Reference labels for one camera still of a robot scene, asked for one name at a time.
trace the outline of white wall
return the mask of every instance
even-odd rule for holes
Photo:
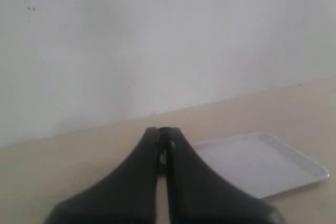
[[[2,146],[336,75],[335,0],[0,6]]]

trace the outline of tabletop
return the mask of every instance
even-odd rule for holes
[[[336,223],[336,78],[0,148],[0,223],[42,223],[53,206],[114,170],[148,126],[180,127],[193,144],[267,132],[325,166],[319,184],[266,199],[287,223]],[[169,223],[164,178],[157,222]]]

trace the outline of white tray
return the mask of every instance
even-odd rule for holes
[[[264,133],[251,133],[193,146],[219,175],[257,198],[329,177],[323,166]]]

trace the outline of beige table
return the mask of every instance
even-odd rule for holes
[[[247,95],[0,149],[0,223],[37,224],[59,201],[111,172],[147,126],[178,126],[190,142],[269,132],[327,167],[319,185],[268,201],[288,223],[336,223],[336,78]],[[165,181],[157,223],[169,223]]]

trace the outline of black object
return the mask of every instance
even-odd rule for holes
[[[211,170],[178,128],[147,128],[110,175],[61,202],[45,224],[155,223],[159,174],[167,176],[172,224],[283,224],[278,211]]]

